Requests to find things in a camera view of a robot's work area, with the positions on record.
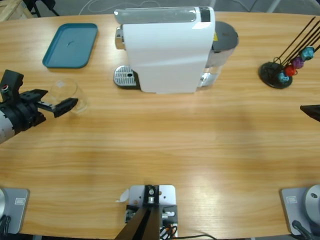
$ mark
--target purple capsule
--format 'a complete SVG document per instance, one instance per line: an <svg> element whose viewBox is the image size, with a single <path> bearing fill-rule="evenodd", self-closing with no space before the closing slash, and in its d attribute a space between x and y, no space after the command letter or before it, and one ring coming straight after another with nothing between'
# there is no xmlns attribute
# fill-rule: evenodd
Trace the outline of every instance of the purple capsule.
<svg viewBox="0 0 320 240"><path fill-rule="evenodd" d="M291 63L295 69L300 69L304 66L305 61L302 60L302 57L297 56L291 61Z"/></svg>

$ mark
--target metal base plate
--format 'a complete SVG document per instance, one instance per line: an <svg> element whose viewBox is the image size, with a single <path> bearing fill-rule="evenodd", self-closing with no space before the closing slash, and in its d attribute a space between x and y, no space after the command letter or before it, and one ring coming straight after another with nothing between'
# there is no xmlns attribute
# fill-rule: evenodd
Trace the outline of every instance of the metal base plate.
<svg viewBox="0 0 320 240"><path fill-rule="evenodd" d="M141 208L143 206L144 195L145 195L145 185L134 185L130 187L128 205L137 206L138 208ZM170 205L177 204L175 186L159 185L159 204L160 206L170 206ZM174 236L178 237L178 230L175 232Z"/></svg>
<svg viewBox="0 0 320 240"><path fill-rule="evenodd" d="M29 191L18 188L2 188L2 190L6 198L3 214L11 217L8 232L17 234L23 224Z"/></svg>
<svg viewBox="0 0 320 240"><path fill-rule="evenodd" d="M294 220L299 221L306 230L311 232L304 201L307 189L307 187L298 187L286 188L281 191L287 225L293 235L300 235L300 232L292 226Z"/></svg>

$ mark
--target teal tray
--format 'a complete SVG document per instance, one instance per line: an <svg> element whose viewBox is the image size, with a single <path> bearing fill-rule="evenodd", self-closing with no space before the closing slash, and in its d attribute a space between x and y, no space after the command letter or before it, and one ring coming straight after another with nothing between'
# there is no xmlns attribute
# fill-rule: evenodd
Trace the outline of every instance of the teal tray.
<svg viewBox="0 0 320 240"><path fill-rule="evenodd" d="M42 63L47 68L78 69L87 65L97 36L93 23L66 23L56 31Z"/></svg>

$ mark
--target glass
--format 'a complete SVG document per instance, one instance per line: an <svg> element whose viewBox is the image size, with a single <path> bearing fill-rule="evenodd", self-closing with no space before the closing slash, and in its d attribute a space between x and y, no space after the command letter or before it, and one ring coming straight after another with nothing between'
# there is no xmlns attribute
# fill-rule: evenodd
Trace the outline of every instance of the glass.
<svg viewBox="0 0 320 240"><path fill-rule="evenodd" d="M68 98L77 98L77 104L71 109L75 114L84 112L89 105L87 96L73 79L56 81L50 89L50 95L56 104Z"/></svg>

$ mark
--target label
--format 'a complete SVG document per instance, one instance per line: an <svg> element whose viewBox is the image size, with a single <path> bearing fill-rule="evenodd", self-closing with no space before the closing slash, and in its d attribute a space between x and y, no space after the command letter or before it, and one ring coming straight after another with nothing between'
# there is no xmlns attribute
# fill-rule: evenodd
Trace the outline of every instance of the label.
<svg viewBox="0 0 320 240"><path fill-rule="evenodd" d="M297 204L298 203L297 197L296 196L287 196L286 197L286 202L288 204Z"/></svg>
<svg viewBox="0 0 320 240"><path fill-rule="evenodd" d="M25 205L26 199L22 197L17 197L14 201L14 205Z"/></svg>
<svg viewBox="0 0 320 240"><path fill-rule="evenodd" d="M216 32L214 33L213 41L218 41L218 36Z"/></svg>

